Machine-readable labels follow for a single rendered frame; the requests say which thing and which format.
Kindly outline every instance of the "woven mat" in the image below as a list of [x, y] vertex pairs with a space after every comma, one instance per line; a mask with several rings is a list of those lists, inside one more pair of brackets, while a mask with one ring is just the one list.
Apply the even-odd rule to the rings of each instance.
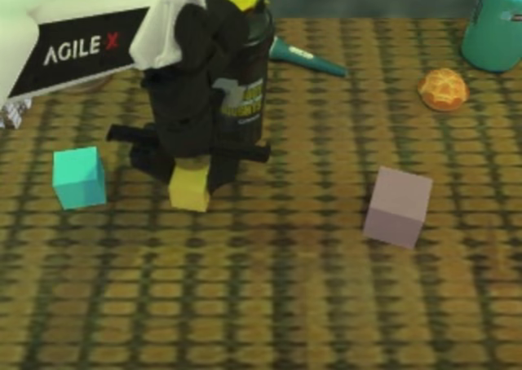
[[[37, 99], [0, 143], [0, 370], [520, 369], [522, 70], [475, 71], [453, 20], [281, 20], [346, 79], [270, 70], [275, 153], [173, 211], [111, 123], [150, 120], [137, 73]], [[471, 100], [414, 87], [451, 67]], [[106, 206], [61, 212], [52, 152], [97, 146]], [[361, 234], [380, 165], [434, 179], [414, 251]]]

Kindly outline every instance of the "teal handle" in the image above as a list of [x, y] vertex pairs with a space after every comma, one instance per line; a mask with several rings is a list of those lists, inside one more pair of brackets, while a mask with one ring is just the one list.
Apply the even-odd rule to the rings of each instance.
[[270, 48], [270, 59], [298, 64], [305, 68], [328, 73], [338, 77], [346, 77], [348, 70], [343, 66], [329, 62], [296, 46], [290, 46], [279, 37], [274, 39]]

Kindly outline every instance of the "can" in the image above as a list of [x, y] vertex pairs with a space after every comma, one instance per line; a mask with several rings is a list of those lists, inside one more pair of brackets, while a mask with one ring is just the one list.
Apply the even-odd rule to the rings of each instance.
[[275, 37], [272, 13], [264, 0], [247, 13], [248, 40], [214, 83], [214, 88], [224, 92], [216, 114], [217, 140], [246, 145], [256, 144], [263, 136], [268, 58]]

